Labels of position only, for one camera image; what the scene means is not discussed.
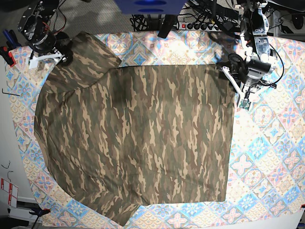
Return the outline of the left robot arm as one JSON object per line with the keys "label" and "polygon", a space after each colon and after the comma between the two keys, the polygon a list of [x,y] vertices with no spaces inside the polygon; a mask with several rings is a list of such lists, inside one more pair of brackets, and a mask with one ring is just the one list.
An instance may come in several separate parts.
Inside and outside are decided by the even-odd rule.
{"label": "left robot arm", "polygon": [[267,36],[269,21],[263,13],[263,7],[266,5],[267,1],[264,0],[241,1],[240,6],[244,13],[239,16],[241,24],[240,33],[237,35],[218,21],[217,1],[213,1],[214,22],[225,34],[240,40],[245,54],[245,58],[236,53],[229,54],[229,66],[221,68],[236,92],[243,98],[248,98],[256,87],[275,87],[275,83],[263,79],[274,71],[277,62],[276,51],[271,47]]}

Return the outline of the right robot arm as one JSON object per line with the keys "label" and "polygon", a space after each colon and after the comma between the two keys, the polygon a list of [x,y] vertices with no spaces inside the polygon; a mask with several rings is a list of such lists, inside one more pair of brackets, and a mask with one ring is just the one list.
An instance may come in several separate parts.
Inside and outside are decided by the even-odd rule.
{"label": "right robot arm", "polygon": [[28,6],[18,31],[32,49],[28,58],[29,68],[36,68],[40,61],[52,59],[55,64],[68,66],[73,60],[72,42],[63,28],[51,28],[54,14],[61,13],[59,0],[39,0]]}

